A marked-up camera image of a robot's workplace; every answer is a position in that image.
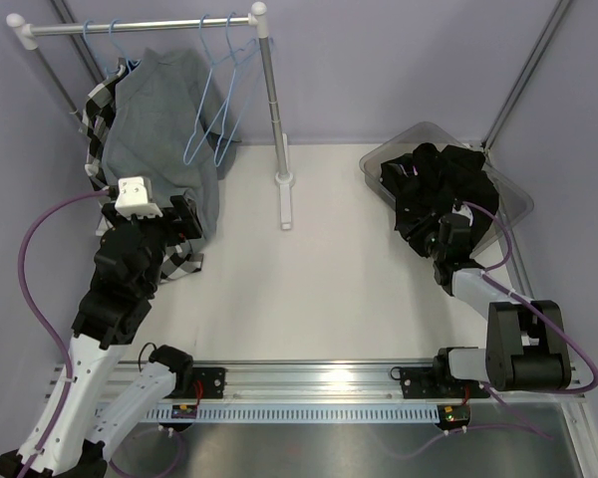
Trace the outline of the blue hanger of pinstriped shirt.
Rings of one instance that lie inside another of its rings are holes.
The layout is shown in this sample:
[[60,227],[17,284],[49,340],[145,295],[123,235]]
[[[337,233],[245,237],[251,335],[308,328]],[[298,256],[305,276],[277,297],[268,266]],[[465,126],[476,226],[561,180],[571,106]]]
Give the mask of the blue hanger of pinstriped shirt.
[[231,12],[227,17],[225,24],[225,41],[228,47],[228,56],[233,65],[233,71],[228,86],[228,92],[222,107],[220,124],[221,132],[213,157],[216,169],[222,172],[223,175],[225,175],[226,171],[229,169],[227,165],[228,160],[226,158],[228,157],[229,150],[233,144],[236,141],[239,141],[239,139],[236,138],[238,136],[238,127],[253,93],[250,93],[245,105],[238,113],[232,109],[234,100],[236,94],[240,90],[243,79],[249,74],[250,65],[254,62],[255,56],[260,53],[258,40],[255,37],[252,37],[240,48],[233,47],[230,37],[230,28],[232,26],[232,20],[235,17],[236,13]]

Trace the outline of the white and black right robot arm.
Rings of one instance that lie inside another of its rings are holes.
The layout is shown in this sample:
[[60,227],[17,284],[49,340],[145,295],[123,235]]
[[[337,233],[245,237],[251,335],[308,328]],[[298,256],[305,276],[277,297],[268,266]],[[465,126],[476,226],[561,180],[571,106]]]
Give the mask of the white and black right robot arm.
[[467,382],[484,382],[498,391],[559,392],[570,385],[558,305],[519,295],[489,278],[470,257],[467,217],[438,217],[424,234],[423,247],[433,260],[436,283],[486,320],[484,347],[442,348],[435,356],[431,382],[438,393],[453,395]]

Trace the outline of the plain black shirt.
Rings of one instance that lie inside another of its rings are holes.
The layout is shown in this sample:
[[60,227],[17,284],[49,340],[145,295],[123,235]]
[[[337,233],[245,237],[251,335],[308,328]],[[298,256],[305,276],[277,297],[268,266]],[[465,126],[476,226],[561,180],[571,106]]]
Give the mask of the plain black shirt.
[[381,164],[380,182],[395,197],[395,230],[406,241],[407,230],[425,216],[451,213],[456,202],[469,202],[485,209],[472,210],[470,246],[475,247],[498,211],[499,193],[484,171],[484,154],[447,145],[439,150],[426,142]]

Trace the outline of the blue hanger of grey shirt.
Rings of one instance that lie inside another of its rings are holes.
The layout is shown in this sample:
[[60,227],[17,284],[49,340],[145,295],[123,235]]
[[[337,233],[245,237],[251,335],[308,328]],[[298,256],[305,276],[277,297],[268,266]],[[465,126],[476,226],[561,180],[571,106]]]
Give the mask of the blue hanger of grey shirt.
[[127,52],[126,50],[122,47],[122,45],[117,41],[117,39],[115,38],[115,27],[117,26],[118,23],[120,23],[121,20],[120,19],[114,19],[108,27],[108,38],[111,42],[111,44],[114,46],[114,48],[118,51],[118,53],[120,54],[120,57],[125,61],[126,63],[126,67],[127,70],[129,72],[132,72],[139,64],[140,64],[140,60],[134,60]]

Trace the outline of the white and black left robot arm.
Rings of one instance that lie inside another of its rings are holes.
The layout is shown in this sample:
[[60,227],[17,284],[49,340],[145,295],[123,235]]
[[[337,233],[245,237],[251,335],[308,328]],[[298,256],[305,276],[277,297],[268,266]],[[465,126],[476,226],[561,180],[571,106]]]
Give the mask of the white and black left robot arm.
[[194,202],[181,195],[165,208],[145,200],[135,212],[124,211],[121,202],[116,194],[103,207],[113,226],[94,257],[71,339],[59,344],[62,374],[26,441],[0,455],[1,477],[102,477],[154,405],[201,391],[192,356],[160,346],[132,384],[96,412],[112,371],[149,314],[167,248],[202,233]]

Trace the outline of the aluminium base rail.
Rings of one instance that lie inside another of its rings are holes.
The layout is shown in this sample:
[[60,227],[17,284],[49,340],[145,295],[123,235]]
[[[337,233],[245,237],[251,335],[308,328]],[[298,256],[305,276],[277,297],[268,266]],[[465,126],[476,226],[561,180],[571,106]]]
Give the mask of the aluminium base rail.
[[[198,361],[195,376],[203,382],[201,402],[207,403],[429,403],[458,405],[464,391],[441,395],[431,391],[403,392],[397,367],[420,368],[426,362],[394,364],[389,361]],[[94,403],[111,402],[140,376],[137,362],[120,361],[108,375],[91,379],[94,372],[77,373],[86,378],[86,390]],[[495,393],[507,403],[584,401],[583,394],[541,394],[513,391]]]

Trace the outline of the grey shirt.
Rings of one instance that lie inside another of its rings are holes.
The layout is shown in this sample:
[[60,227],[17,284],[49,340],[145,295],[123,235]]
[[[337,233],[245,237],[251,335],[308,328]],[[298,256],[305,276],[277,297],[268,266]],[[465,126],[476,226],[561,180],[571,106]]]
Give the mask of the grey shirt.
[[[203,236],[193,242],[197,248],[203,248],[215,235],[219,182],[234,163],[238,143],[229,150],[229,169],[223,175],[212,162],[220,132],[218,121],[193,164],[182,163],[207,72],[207,65],[192,50],[160,54],[147,49],[138,67],[116,86],[116,117],[102,158],[105,178],[111,184],[124,177],[148,178],[159,207],[169,206],[174,195],[192,199],[203,230]],[[211,105],[223,101],[216,85],[207,100],[203,126],[211,121]]]

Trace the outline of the blue hanger of checked shirt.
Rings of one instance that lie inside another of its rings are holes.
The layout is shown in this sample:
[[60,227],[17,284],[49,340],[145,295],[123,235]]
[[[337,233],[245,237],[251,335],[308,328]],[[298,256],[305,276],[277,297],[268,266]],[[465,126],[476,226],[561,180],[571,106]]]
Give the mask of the blue hanger of checked shirt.
[[97,49],[93,46],[92,42],[90,41],[89,35],[89,27],[93,23],[92,20],[86,20],[82,25],[82,39],[89,50],[93,60],[98,67],[98,70],[103,74],[105,78],[108,78],[111,74],[115,71],[111,71],[105,62],[102,61],[100,56],[98,55]]

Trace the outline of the black white checked shirt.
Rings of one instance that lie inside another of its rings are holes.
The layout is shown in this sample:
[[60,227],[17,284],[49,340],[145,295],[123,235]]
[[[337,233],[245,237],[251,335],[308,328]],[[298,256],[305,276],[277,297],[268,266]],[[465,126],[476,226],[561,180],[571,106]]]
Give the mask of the black white checked shirt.
[[[129,73],[121,66],[113,75],[97,84],[87,95],[82,111],[80,132],[88,140],[85,171],[93,188],[107,186],[102,167],[104,146],[116,117],[116,86]],[[160,272],[162,282],[171,282],[202,269],[203,254],[184,243],[166,250]]]

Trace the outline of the blue hanger of black shirt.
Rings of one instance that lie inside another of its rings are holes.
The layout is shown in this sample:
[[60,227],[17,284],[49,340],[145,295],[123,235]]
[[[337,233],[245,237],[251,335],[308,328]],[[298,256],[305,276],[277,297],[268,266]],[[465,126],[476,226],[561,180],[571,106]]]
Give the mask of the blue hanger of black shirt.
[[215,86],[213,76],[214,76],[214,72],[215,72],[216,68],[222,66],[225,62],[230,62],[232,64],[231,60],[229,59],[228,53],[224,57],[222,57],[218,60],[215,60],[213,58],[213,56],[211,55],[210,49],[208,48],[208,45],[205,41],[205,37],[203,36],[203,33],[201,32],[204,22],[207,18],[208,18],[207,15],[204,15],[201,18],[200,25],[198,26],[198,31],[199,31],[199,40],[201,41],[201,44],[203,47],[203,53],[209,62],[208,72],[207,72],[205,83],[203,85],[203,90],[202,90],[201,98],[199,101],[199,105],[196,110],[195,120],[194,120],[194,124],[193,124],[193,130],[192,130],[192,132],[187,140],[187,143],[185,145],[185,148],[184,148],[184,152],[183,152],[183,156],[182,156],[182,163],[184,166],[191,166],[193,164],[193,162],[199,156],[199,151],[201,150],[202,145],[208,140],[210,134],[213,132],[213,128],[214,128],[215,124],[218,121],[220,121],[220,123],[221,123],[222,107],[223,107],[226,96],[219,106],[211,105],[210,113],[212,114],[212,118],[211,118],[210,123],[207,126],[203,126],[201,120],[202,120],[202,115],[204,114],[204,112],[206,111],[206,107],[208,106],[207,99],[210,97],[211,88]]

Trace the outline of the metal clothes rack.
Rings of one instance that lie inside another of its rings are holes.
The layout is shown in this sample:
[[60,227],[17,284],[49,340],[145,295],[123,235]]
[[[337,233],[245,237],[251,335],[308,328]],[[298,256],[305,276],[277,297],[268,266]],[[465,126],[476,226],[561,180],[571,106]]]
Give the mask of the metal clothes rack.
[[240,48],[227,46],[222,58],[191,49],[160,54],[146,49],[136,60],[125,51],[104,80],[72,112],[89,139],[85,169],[97,189],[124,175],[144,174],[154,186],[156,202],[169,194],[184,194],[201,207],[201,222],[214,229],[219,210],[218,183],[236,158],[243,112],[232,106],[243,77],[250,75],[254,57],[261,57],[257,80],[267,91],[278,168],[275,182],[280,195],[280,226],[291,229],[292,186],[287,136],[282,130],[271,59],[267,6],[255,2],[245,17],[202,17],[192,21],[131,22],[36,27],[19,15],[6,18],[23,47],[39,50],[40,36],[76,35],[193,27],[197,31],[248,25],[256,37]]

